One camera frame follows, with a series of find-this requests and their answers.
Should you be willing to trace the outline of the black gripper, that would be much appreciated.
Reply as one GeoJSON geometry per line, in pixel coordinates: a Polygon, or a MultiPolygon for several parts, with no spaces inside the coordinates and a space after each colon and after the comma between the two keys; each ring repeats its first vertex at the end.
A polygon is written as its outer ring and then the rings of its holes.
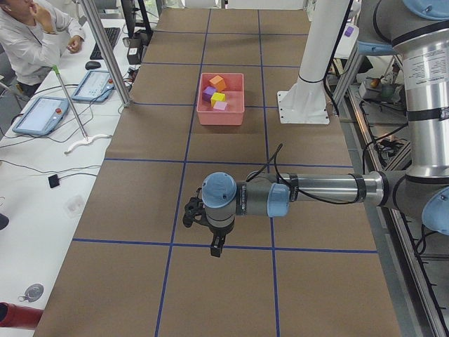
{"type": "Polygon", "coordinates": [[[234,224],[231,223],[224,227],[211,225],[209,229],[213,233],[213,239],[210,244],[210,254],[212,257],[220,258],[223,246],[225,245],[225,237],[234,229],[234,224]]]}

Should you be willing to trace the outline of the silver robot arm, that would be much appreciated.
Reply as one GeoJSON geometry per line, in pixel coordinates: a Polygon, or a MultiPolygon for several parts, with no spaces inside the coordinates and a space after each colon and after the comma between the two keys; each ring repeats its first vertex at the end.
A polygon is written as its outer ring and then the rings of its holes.
{"type": "Polygon", "coordinates": [[[448,2],[364,1],[360,28],[360,46],[396,52],[403,59],[410,167],[365,175],[259,170],[244,181],[212,173],[185,206],[182,222],[209,228],[213,256],[221,255],[235,217],[284,216],[297,200],[366,201],[448,233],[448,2]]]}

